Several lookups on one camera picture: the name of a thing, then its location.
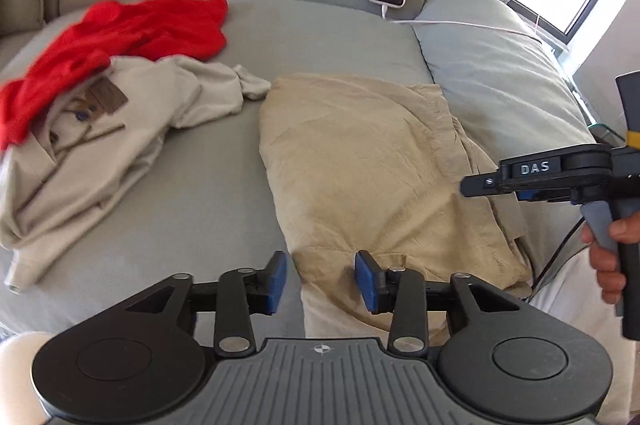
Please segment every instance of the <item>hand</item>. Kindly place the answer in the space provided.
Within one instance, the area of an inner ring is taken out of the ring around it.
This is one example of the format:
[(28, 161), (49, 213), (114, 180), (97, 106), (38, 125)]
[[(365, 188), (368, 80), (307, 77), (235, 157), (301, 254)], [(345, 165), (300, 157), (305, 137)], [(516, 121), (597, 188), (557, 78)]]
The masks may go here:
[[(640, 241), (640, 212), (614, 221), (609, 226), (609, 234), (619, 243), (637, 243)], [(617, 304), (622, 297), (626, 278), (618, 269), (618, 257), (595, 242), (595, 237), (588, 225), (582, 227), (583, 242), (591, 245), (589, 257), (591, 266), (598, 272), (598, 284), (602, 288), (602, 300), (607, 304)]]

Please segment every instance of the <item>red garment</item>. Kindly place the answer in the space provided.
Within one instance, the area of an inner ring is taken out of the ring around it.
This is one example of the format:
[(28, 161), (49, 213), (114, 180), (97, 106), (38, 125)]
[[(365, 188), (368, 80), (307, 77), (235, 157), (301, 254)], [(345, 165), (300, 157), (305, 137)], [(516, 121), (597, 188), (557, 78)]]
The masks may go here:
[(101, 1), (0, 90), (0, 148), (21, 144), (31, 121), (62, 92), (108, 67), (111, 56), (208, 60), (225, 47), (226, 0)]

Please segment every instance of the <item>gray ribbed plate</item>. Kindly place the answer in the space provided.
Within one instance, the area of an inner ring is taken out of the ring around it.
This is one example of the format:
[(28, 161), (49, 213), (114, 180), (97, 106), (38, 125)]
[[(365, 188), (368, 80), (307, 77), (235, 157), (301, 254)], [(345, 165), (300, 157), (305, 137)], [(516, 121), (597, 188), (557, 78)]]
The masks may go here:
[[(65, 423), (55, 419), (50, 425)], [(270, 339), (254, 357), (220, 363), (195, 398), (149, 423), (480, 425), (491, 422), (449, 398), (426, 364), (390, 357), (375, 339), (318, 342)], [(582, 419), (578, 423), (593, 422)]]

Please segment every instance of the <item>charging cable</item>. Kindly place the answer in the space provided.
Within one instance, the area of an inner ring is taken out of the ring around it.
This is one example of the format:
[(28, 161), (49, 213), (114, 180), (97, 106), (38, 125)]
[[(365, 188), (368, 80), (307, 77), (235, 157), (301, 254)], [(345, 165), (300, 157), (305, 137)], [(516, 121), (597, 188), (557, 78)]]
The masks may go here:
[(542, 44), (542, 41), (532, 33), (527, 33), (525, 31), (519, 31), (519, 30), (510, 30), (510, 28), (499, 28), (498, 26), (488, 26), (486, 24), (476, 24), (474, 22), (463, 22), (460, 20), (391, 20), (386, 18), (387, 9), (388, 9), (388, 6), (386, 4), (383, 4), (382, 18), (384, 20), (388, 20), (389, 22), (393, 22), (396, 24), (459, 24), (461, 26), (472, 26), (474, 28), (486, 28), (487, 30), (503, 31), (506, 33), (523, 35), (524, 37), (529, 37), (530, 39), (533, 39), (534, 41)]

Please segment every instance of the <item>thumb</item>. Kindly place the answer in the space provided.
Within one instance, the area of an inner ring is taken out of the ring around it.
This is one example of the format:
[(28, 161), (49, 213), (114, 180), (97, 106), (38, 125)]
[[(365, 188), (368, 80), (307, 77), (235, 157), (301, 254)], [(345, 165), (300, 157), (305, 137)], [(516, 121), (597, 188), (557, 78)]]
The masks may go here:
[(640, 241), (640, 212), (631, 217), (614, 221), (609, 227), (609, 234), (619, 243), (632, 245)]

